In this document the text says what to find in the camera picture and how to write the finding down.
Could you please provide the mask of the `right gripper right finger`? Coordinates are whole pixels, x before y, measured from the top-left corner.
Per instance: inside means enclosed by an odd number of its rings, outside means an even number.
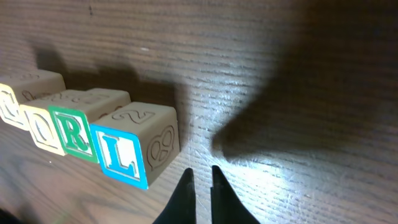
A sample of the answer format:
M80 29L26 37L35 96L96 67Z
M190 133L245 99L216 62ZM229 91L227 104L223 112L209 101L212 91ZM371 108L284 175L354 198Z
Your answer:
M212 224L259 224L241 203L232 186L218 166L212 166L211 187Z

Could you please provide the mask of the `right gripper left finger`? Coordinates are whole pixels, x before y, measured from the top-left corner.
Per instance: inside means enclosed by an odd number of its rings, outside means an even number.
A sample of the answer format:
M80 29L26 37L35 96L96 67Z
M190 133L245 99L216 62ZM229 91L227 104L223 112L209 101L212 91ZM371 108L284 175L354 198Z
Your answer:
M184 170L171 198L153 224L196 224L196 194L192 168Z

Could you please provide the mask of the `blue L block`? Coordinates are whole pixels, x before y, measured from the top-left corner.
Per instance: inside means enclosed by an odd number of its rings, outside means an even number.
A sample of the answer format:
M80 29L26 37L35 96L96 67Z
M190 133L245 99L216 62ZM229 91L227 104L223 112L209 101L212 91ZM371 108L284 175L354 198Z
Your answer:
M147 190L180 153L177 112L132 102L90 124L103 173Z

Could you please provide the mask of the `green R block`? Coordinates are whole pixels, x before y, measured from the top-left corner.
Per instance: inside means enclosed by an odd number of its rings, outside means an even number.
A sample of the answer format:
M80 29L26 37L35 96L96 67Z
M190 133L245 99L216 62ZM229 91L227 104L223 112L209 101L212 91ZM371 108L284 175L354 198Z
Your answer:
M97 164L90 124L130 102L126 91L92 88L73 96L63 105L49 105L48 110L64 152Z

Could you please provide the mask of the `yellow O block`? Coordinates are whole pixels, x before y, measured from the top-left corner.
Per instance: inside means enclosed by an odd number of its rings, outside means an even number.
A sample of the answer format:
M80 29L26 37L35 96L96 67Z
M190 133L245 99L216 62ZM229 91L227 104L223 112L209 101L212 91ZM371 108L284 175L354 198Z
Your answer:
M20 105L21 115L29 128L35 145L46 151L65 156L53 124L49 106L75 107L89 97L87 91L64 90Z

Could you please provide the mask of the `yellow C block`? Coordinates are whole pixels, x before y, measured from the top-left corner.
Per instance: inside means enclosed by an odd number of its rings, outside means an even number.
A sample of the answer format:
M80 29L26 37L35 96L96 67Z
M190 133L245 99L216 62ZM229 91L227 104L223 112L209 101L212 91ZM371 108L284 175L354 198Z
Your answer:
M23 118L20 105L65 90L63 76L46 70L1 77L1 119L24 131L29 125Z

